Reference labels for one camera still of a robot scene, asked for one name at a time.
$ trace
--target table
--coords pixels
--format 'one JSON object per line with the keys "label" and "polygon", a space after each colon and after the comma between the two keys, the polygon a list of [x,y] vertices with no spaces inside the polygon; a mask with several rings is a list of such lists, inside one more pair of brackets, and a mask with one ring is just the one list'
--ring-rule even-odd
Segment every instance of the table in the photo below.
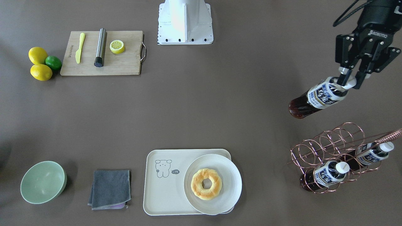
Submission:
{"label": "table", "polygon": [[[341,103],[305,119],[288,103],[337,76],[333,28],[351,1],[208,0],[211,45],[157,45],[161,0],[0,0],[1,225],[400,225],[402,142],[378,171],[330,194],[300,188],[290,148],[347,121],[375,135],[401,127],[401,56]],[[71,31],[144,31],[139,76],[69,76],[46,82],[29,73],[28,50],[63,59]],[[397,33],[394,45],[401,47]],[[229,214],[148,216],[142,209],[146,157],[155,149],[224,148],[243,190]],[[35,163],[67,172],[65,191],[43,205],[19,186]],[[87,206],[93,171],[130,169],[124,210]]]}

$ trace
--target bear drawing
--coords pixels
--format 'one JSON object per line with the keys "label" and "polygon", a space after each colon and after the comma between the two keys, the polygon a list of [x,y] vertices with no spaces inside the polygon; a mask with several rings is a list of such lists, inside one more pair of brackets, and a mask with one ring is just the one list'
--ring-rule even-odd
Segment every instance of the bear drawing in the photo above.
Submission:
{"label": "bear drawing", "polygon": [[169,169],[171,160],[156,160],[155,168],[156,168],[156,175],[159,178],[168,177],[169,176]]}

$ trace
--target rose gold wire bottle holder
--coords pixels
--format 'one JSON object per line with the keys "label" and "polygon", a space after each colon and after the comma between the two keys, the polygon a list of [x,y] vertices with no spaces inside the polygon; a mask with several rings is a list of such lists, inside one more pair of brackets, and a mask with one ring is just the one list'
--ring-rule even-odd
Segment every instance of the rose gold wire bottle holder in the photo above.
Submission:
{"label": "rose gold wire bottle holder", "polygon": [[[398,129],[366,137],[360,126],[351,122],[346,122],[332,130],[323,131],[313,139],[303,140],[300,144],[295,145],[290,149],[292,161],[289,161],[288,164],[293,162],[301,170],[302,176],[300,177],[300,182],[303,184],[301,185],[302,187],[306,188],[307,186],[308,189],[313,190],[310,186],[314,183],[321,188],[314,191],[314,193],[334,192],[342,183],[355,181],[363,173],[375,171],[381,166],[381,161],[379,161],[370,166],[364,167],[356,160],[355,156],[350,154],[351,152],[358,149],[361,145],[375,142],[375,145],[367,149],[370,150],[382,143],[396,140],[401,136],[402,129]],[[360,170],[349,171],[343,182],[337,183],[329,188],[321,186],[315,182],[306,183],[306,175],[308,173],[313,171],[316,166],[330,160],[335,160],[337,162],[356,161],[356,163],[360,165]]]}

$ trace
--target bagel hole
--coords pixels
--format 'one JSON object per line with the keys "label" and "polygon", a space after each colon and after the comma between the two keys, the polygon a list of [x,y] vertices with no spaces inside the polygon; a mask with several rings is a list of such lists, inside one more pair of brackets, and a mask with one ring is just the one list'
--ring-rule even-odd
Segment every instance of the bagel hole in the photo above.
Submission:
{"label": "bagel hole", "polygon": [[208,178],[206,178],[205,180],[202,181],[202,187],[204,189],[210,189],[212,186],[212,181]]}

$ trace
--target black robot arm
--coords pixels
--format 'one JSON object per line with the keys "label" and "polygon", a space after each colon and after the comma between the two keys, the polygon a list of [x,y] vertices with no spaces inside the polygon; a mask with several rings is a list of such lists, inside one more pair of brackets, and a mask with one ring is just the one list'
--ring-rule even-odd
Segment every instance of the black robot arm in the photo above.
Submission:
{"label": "black robot arm", "polygon": [[401,52],[390,45],[394,34],[402,27],[402,0],[367,2],[353,33],[336,37],[335,62],[340,64],[341,73],[337,84],[341,86],[346,84],[359,60],[355,89],[373,72],[381,72]]}

